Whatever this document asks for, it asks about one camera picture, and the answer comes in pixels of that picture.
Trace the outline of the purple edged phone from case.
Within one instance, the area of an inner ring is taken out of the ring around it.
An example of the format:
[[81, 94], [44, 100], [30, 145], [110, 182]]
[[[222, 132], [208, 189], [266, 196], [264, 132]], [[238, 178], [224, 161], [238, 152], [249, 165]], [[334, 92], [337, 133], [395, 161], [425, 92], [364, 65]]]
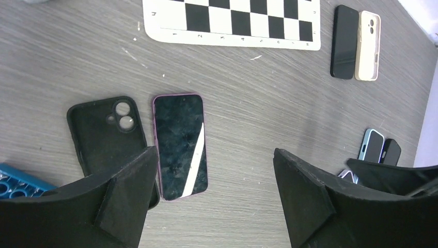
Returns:
[[161, 95], [153, 100], [161, 194], [172, 201], [208, 188], [204, 104], [197, 94]]

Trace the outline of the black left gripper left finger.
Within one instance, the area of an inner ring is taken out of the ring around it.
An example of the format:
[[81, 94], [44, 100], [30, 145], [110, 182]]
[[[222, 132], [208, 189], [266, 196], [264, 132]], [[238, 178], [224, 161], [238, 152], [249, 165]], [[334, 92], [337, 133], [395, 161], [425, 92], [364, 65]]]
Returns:
[[1, 247], [138, 247], [157, 174], [148, 147], [40, 197], [1, 201]]

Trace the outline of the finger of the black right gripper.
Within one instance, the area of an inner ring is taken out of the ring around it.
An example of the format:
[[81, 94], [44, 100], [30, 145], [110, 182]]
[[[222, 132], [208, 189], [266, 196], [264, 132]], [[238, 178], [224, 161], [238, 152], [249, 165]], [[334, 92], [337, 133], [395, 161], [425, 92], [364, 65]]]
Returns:
[[348, 159], [347, 167], [367, 188], [401, 196], [437, 196], [437, 166], [397, 167]]

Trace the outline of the black phone from case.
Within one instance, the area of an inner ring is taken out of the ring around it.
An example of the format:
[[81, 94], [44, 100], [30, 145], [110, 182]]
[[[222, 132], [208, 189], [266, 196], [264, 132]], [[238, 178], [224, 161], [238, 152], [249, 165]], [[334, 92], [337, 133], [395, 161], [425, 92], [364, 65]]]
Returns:
[[331, 76], [350, 80], [354, 76], [359, 12], [345, 5], [335, 8]]

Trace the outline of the beige phone case with ring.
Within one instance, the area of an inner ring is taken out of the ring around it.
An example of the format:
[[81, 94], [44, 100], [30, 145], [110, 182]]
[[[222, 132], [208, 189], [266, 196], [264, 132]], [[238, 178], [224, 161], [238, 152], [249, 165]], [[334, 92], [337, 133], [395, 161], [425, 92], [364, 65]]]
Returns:
[[379, 73], [381, 17], [369, 11], [359, 13], [355, 78], [375, 81]]

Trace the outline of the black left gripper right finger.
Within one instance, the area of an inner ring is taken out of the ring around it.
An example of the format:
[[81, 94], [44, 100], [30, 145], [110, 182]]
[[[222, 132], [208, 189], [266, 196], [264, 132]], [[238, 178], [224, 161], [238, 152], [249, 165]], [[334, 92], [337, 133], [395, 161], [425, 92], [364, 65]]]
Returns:
[[275, 149], [292, 247], [437, 247], [437, 196], [401, 196], [349, 182]]

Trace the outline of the lilac cased phone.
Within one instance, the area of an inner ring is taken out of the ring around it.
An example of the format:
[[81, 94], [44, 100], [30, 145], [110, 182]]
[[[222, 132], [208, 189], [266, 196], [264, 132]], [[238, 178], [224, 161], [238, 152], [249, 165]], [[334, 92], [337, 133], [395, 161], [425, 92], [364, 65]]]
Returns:
[[352, 173], [351, 170], [348, 169], [344, 169], [339, 175], [338, 177], [345, 179], [349, 182], [358, 184], [358, 176], [354, 173]]

